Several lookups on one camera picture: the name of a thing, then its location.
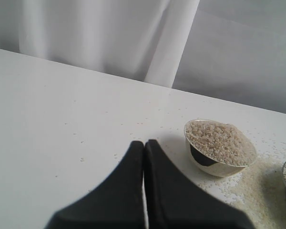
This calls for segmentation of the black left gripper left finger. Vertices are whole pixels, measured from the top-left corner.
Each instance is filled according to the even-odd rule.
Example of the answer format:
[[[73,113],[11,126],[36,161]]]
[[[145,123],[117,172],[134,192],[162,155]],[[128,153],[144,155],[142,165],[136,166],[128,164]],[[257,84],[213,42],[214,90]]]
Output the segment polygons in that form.
[[[86,196],[55,212],[48,229],[144,229],[143,152],[132,141],[114,171]]]

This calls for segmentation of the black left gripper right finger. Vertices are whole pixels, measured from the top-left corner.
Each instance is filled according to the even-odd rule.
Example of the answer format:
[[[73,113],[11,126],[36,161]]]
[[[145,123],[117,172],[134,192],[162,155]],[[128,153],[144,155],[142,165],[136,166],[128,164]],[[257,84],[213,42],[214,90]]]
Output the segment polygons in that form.
[[[189,180],[156,140],[144,148],[144,185],[151,229],[253,229],[242,211]]]

